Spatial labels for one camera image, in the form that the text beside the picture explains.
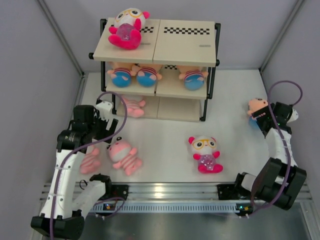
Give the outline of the boy plush striped shirt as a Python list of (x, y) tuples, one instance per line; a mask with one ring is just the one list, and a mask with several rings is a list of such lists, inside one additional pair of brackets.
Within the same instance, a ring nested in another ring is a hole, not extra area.
[(133, 71), (134, 63), (109, 61), (108, 64), (111, 70), (108, 70), (107, 74), (115, 86), (125, 88), (132, 83), (132, 77), (136, 75)]
[(248, 111), (247, 111), (247, 115), (249, 116), (248, 123), (252, 128), (256, 128), (256, 129), (259, 128), (257, 124), (257, 118), (252, 117), (252, 114), (267, 106), (268, 106), (268, 101), (263, 98), (253, 98), (248, 102)]
[(202, 66), (177, 66), (180, 74), (179, 79), (183, 80), (184, 87), (190, 91), (200, 89), (207, 79), (209, 72)]

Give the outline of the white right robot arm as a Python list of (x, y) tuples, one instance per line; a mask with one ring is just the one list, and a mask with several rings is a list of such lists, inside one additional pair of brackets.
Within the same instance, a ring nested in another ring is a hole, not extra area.
[(307, 172), (294, 160), (292, 130), (287, 125), (298, 113), (292, 105), (276, 102), (252, 115), (266, 140), (269, 159), (257, 176), (239, 173), (233, 192), (240, 199), (265, 201), (265, 208), (274, 205), (289, 210), (307, 178)]

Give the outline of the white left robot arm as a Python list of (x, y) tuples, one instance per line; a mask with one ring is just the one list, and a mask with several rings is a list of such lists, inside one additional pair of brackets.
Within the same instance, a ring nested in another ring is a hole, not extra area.
[(111, 178), (103, 174), (90, 177), (83, 192), (74, 199), (80, 166), (87, 148), (95, 143), (110, 143), (117, 134), (117, 119), (107, 120), (92, 105), (77, 105), (73, 120), (57, 137), (56, 162), (50, 190), (38, 215), (33, 216), (31, 228), (52, 240), (78, 240), (85, 218), (99, 200), (113, 194)]

